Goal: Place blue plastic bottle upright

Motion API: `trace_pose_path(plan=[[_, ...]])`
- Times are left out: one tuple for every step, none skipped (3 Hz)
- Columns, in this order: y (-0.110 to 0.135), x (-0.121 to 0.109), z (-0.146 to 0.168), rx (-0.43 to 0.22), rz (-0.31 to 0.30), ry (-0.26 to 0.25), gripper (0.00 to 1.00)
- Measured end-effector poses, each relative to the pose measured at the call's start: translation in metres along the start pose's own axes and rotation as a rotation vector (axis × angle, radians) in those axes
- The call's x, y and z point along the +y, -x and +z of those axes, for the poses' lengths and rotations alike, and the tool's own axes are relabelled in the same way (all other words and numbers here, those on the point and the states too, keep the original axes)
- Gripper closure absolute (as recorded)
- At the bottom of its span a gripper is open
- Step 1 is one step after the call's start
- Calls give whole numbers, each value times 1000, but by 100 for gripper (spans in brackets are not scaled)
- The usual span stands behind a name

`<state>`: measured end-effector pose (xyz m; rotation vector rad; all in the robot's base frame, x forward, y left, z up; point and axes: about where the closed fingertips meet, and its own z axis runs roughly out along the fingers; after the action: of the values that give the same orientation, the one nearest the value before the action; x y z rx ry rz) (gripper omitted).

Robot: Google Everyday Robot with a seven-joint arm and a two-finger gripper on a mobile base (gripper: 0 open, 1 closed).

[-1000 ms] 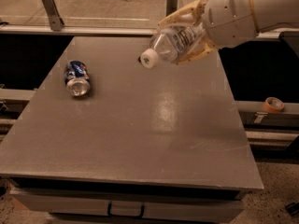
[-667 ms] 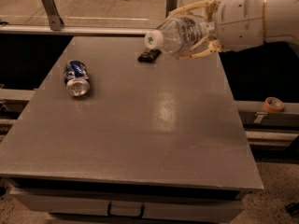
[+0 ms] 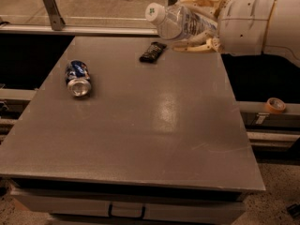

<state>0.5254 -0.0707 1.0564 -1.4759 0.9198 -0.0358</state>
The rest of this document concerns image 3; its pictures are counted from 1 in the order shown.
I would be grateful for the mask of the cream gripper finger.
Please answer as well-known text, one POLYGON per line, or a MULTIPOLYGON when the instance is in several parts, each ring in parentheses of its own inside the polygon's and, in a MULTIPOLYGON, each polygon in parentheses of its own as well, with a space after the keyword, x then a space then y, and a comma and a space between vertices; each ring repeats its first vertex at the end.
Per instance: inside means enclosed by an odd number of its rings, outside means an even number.
POLYGON ((172 49, 176 52, 183 53, 222 53, 218 35, 210 29, 204 30, 199 35, 175 41, 172 49))
POLYGON ((210 20, 217 20, 222 9, 231 0, 178 0, 177 4, 203 15, 210 20))

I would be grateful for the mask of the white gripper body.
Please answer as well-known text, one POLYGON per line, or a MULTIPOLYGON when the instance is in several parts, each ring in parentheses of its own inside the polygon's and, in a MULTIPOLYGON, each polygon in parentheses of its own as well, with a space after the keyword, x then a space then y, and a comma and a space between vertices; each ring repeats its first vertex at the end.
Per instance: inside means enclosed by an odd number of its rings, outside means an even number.
POLYGON ((257 55, 275 0, 230 0, 218 17, 218 38, 224 53, 257 55))

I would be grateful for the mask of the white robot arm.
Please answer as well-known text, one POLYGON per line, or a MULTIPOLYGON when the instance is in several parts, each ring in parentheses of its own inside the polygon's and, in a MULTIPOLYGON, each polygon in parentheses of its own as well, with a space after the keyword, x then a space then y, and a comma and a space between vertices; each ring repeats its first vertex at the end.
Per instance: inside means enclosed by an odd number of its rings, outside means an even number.
POLYGON ((272 54, 300 67, 300 0, 179 0, 217 22, 217 33, 177 41, 184 53, 272 54))

